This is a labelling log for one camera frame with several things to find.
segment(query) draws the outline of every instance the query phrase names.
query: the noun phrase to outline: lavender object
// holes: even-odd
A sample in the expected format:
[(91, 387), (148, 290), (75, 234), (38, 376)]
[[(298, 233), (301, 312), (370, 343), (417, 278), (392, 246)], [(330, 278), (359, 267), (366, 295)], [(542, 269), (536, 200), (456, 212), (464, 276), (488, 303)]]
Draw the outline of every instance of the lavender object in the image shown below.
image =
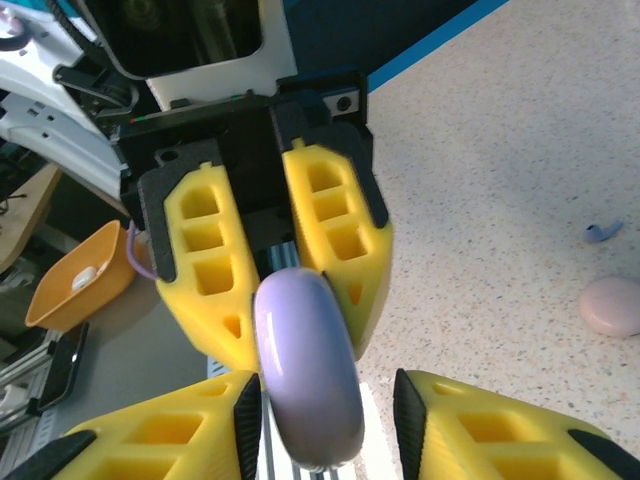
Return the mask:
[(352, 460), (364, 413), (351, 341), (327, 280), (304, 268), (267, 277), (254, 300), (265, 387), (282, 442), (309, 470)]

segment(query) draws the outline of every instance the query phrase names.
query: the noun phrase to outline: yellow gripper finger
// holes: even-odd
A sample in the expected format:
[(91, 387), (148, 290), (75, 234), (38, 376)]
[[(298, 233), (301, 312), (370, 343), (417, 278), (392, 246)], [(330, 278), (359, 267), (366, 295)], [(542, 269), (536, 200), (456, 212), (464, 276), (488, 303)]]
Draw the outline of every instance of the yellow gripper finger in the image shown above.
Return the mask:
[(156, 285), (191, 343), (230, 369), (258, 371), (252, 298), (259, 278), (223, 165), (203, 163), (164, 200), (173, 282)]
[(637, 480), (640, 462), (597, 428), (426, 372), (399, 370), (405, 480)]
[[(349, 128), (334, 127), (338, 133), (359, 140)], [(321, 143), (305, 145), (297, 139), (292, 144), (293, 149), (283, 153), (283, 161), (300, 261), (327, 276), (359, 359), (389, 289), (391, 222), (385, 217), (381, 224), (375, 224), (372, 204), (352, 159)], [(373, 182), (369, 187), (377, 190), (373, 174), (367, 173)]]
[(258, 375), (227, 373), (78, 425), (9, 478), (253, 479), (261, 412)]

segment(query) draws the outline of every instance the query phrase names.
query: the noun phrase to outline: orange tray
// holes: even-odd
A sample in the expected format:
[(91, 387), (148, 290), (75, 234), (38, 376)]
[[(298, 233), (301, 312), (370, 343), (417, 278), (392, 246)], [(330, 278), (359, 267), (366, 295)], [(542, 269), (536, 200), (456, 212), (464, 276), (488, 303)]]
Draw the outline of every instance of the orange tray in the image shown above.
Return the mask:
[[(36, 289), (25, 324), (67, 332), (122, 293), (135, 277), (126, 251), (127, 232), (114, 220), (69, 252), (46, 273)], [(73, 291), (74, 278), (87, 267), (102, 272)]]

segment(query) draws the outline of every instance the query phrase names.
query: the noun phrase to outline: white terrazzo floor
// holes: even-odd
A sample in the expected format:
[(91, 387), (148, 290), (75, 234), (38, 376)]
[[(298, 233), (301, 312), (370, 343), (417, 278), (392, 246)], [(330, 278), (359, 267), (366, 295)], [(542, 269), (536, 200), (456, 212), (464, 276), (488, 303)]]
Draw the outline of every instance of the white terrazzo floor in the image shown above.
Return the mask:
[[(640, 456), (640, 336), (600, 336), (577, 311), (599, 275), (640, 277), (640, 1), (511, 0), (370, 109), (396, 247), (360, 362), (381, 421), (359, 478), (401, 478), (399, 367), (579, 417)], [(583, 243), (615, 219), (616, 238)]]

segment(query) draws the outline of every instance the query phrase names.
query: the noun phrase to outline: cable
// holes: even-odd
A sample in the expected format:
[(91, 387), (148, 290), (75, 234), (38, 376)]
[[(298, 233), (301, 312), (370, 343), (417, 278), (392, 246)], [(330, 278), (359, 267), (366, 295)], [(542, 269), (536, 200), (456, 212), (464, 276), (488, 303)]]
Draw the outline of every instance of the cable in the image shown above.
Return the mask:
[(62, 28), (65, 29), (67, 34), (82, 50), (84, 50), (84, 53), (91, 58), (91, 60), (101, 67), (113, 69), (113, 64), (111, 63), (107, 52), (102, 47), (90, 41), (80, 30), (78, 30), (69, 17), (67, 17), (67, 14), (64, 13), (59, 0), (45, 0), (45, 3)]
[(15, 198), (27, 198), (27, 195), (23, 193), (21, 195), (11, 195), (5, 198), (1, 202), (3, 205), (0, 205), (0, 215), (5, 215), (9, 211), (9, 200), (15, 199)]
[(155, 281), (157, 279), (155, 273), (147, 270), (147, 268), (145, 268), (136, 258), (136, 255), (133, 251), (135, 240), (136, 224), (133, 223), (133, 220), (131, 220), (131, 222), (129, 222), (129, 231), (127, 232), (127, 259), (136, 272), (138, 272), (143, 277), (148, 278), (149, 280)]
[(31, 30), (27, 28), (22, 20), (17, 17), (12, 17), (10, 13), (7, 12), (7, 10), (0, 10), (0, 20), (4, 20), (9, 23), (11, 25), (11, 30), (16, 32), (16, 34), (9, 38), (0, 38), (0, 52), (15, 52), (22, 50), (29, 44), (33, 35), (31, 34)]

